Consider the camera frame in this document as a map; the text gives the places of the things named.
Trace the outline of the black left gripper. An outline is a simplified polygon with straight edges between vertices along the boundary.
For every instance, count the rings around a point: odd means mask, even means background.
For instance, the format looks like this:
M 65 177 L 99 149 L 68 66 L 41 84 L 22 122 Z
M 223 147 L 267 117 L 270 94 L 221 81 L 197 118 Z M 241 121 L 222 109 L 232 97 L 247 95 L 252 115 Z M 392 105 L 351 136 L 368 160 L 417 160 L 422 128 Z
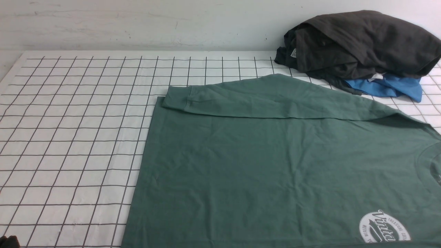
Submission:
M 0 238 L 0 248 L 20 248 L 20 243 L 16 236 L 2 236 Z

